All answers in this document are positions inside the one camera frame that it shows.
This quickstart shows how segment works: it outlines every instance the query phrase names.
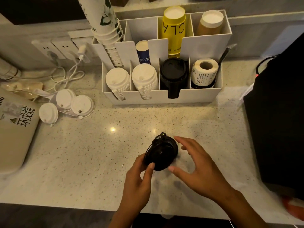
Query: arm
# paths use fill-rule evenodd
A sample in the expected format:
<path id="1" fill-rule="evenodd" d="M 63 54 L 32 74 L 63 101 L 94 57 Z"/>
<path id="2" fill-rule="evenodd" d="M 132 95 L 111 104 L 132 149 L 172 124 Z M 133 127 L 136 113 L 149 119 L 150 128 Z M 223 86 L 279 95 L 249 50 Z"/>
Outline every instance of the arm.
<path id="1" fill-rule="evenodd" d="M 174 139 L 187 150 L 196 166 L 191 174 L 178 167 L 169 170 L 196 193 L 215 201 L 238 228 L 267 228 L 268 225 L 253 210 L 241 192 L 232 188 L 215 162 L 195 140 L 175 136 Z"/>
<path id="2" fill-rule="evenodd" d="M 126 174 L 123 197 L 108 228 L 129 228 L 140 211 L 146 206 L 151 194 L 151 178 L 154 163 L 143 164 L 145 154 L 138 156 Z M 143 179 L 140 173 L 146 171 Z"/>

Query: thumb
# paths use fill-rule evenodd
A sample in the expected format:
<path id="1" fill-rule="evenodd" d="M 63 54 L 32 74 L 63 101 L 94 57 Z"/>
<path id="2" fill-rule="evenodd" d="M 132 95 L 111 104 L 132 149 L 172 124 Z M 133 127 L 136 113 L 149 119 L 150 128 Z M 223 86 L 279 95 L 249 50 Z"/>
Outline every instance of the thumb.
<path id="1" fill-rule="evenodd" d="M 151 178 L 152 178 L 152 174 L 153 174 L 153 170 L 155 167 L 155 163 L 152 162 L 148 165 L 145 174 L 143 175 L 143 184 L 144 185 L 149 185 L 151 187 Z"/>
<path id="2" fill-rule="evenodd" d="M 183 171 L 182 169 L 176 166 L 169 166 L 168 170 L 172 172 L 180 180 L 182 180 L 184 183 L 186 183 L 186 185 L 188 185 L 187 182 L 189 180 L 190 174 L 188 174 L 187 172 Z"/>

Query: person's right hand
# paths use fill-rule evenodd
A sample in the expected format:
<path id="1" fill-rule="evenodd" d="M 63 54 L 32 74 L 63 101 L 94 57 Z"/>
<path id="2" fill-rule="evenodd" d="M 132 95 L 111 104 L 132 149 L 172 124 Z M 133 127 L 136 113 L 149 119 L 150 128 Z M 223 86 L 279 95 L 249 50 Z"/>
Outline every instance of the person's right hand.
<path id="1" fill-rule="evenodd" d="M 181 148 L 183 150 L 188 150 L 188 154 L 191 155 L 196 168 L 191 174 L 175 166 L 169 166 L 169 171 L 196 193 L 215 202 L 225 200 L 235 194 L 236 190 L 226 181 L 209 154 L 197 141 L 178 136 L 174 136 L 174 139 L 182 144 Z"/>

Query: cup lid organizer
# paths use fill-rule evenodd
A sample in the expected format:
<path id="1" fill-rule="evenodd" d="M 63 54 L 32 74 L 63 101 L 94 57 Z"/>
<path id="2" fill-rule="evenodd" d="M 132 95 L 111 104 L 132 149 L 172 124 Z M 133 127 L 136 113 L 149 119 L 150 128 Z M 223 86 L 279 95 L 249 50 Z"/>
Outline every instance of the cup lid organizer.
<path id="1" fill-rule="evenodd" d="M 225 51 L 228 41 L 232 36 L 231 28 L 225 10 L 220 10 L 224 19 L 221 34 L 194 36 L 204 12 L 186 14 L 185 37 L 182 39 L 180 58 L 188 63 L 187 70 L 191 72 L 193 64 L 203 58 L 211 58 L 219 61 Z M 168 90 L 160 86 L 160 68 L 168 59 L 168 39 L 161 38 L 163 30 L 163 16 L 120 20 L 124 31 L 124 40 L 116 42 L 115 46 L 121 58 L 124 69 L 132 76 L 133 69 L 140 64 L 136 51 L 139 41 L 147 40 L 151 65 L 158 76 L 158 88 L 150 91 L 151 98 L 143 99 L 130 78 L 130 91 L 123 92 L 124 100 L 119 100 L 107 86 L 105 77 L 114 66 L 104 49 L 94 38 L 92 46 L 102 60 L 102 92 L 113 104 L 161 104 L 161 103 L 195 103 L 212 102 L 222 89 L 222 66 L 219 64 L 218 73 L 212 82 L 213 88 L 191 87 L 190 75 L 188 75 L 187 87 L 181 89 L 178 98 L 170 99 Z"/>

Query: electrical outlet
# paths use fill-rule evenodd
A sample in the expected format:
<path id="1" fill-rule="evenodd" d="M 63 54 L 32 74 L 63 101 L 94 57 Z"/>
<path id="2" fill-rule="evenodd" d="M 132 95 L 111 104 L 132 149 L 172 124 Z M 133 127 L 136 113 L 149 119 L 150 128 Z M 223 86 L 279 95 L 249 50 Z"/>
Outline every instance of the electrical outlet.
<path id="1" fill-rule="evenodd" d="M 70 37 L 54 38 L 54 39 L 52 39 L 52 43 L 68 59 L 74 60 L 75 58 L 78 58 L 78 56 L 77 56 L 78 48 L 72 42 Z"/>
<path id="2" fill-rule="evenodd" d="M 72 41 L 75 43 L 75 45 L 80 48 L 82 45 L 84 45 L 86 42 L 89 44 L 90 49 L 92 50 L 92 57 L 98 57 L 97 53 L 94 51 L 92 42 L 93 37 L 83 37 L 83 38 L 72 38 Z"/>
<path id="3" fill-rule="evenodd" d="M 66 59 L 66 57 L 51 43 L 51 39 L 32 40 L 32 45 L 40 50 L 46 57 L 52 60 L 50 52 L 55 53 L 59 59 Z"/>

